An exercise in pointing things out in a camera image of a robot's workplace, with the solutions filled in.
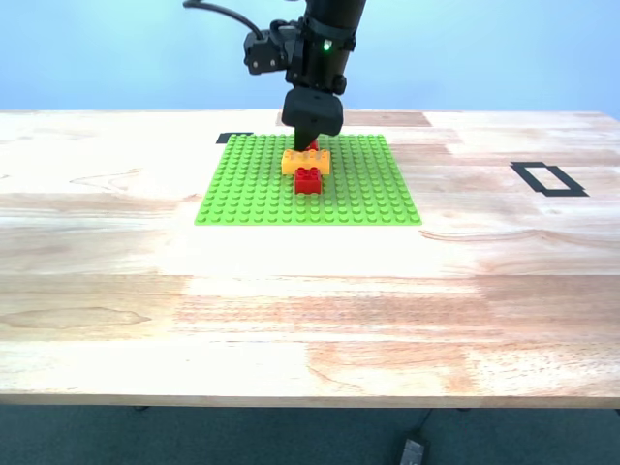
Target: blue wall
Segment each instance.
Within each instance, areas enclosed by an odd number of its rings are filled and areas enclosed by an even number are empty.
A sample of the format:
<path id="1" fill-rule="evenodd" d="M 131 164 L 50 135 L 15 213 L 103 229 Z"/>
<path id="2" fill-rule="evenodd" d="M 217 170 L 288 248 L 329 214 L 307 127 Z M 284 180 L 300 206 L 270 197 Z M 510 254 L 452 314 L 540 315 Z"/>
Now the blue wall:
<path id="1" fill-rule="evenodd" d="M 261 27 L 303 2 L 219 0 Z M 620 118 L 619 0 L 367 0 L 349 108 L 578 109 Z M 0 2 L 2 109 L 277 108 L 246 29 L 181 0 Z"/>

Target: wooden table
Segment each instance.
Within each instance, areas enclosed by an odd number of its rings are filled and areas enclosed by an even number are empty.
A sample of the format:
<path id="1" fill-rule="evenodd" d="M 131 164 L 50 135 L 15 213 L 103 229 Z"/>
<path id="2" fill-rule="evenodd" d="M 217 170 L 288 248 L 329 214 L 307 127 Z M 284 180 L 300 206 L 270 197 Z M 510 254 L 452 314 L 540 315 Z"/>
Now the wooden table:
<path id="1" fill-rule="evenodd" d="M 278 114 L 0 113 L 0 402 L 620 408 L 620 123 L 350 111 L 422 227 L 193 226 Z"/>

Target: lego brick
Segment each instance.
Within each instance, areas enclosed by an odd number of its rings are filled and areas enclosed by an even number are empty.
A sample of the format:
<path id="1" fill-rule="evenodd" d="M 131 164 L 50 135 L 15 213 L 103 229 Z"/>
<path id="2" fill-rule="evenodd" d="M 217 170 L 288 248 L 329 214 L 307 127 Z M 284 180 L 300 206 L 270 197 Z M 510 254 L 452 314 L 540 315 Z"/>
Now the lego brick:
<path id="1" fill-rule="evenodd" d="M 321 172 L 316 168 L 310 170 L 297 168 L 294 172 L 294 192 L 296 194 L 320 194 Z"/>
<path id="2" fill-rule="evenodd" d="M 282 175 L 282 152 L 295 137 L 231 136 L 196 217 L 196 225 L 421 224 L 383 136 L 319 136 L 331 153 L 322 192 L 296 196 Z"/>
<path id="3" fill-rule="evenodd" d="M 322 174 L 329 174 L 330 158 L 329 150 L 296 152 L 287 149 L 282 154 L 282 174 L 295 174 L 298 168 L 318 168 Z"/>

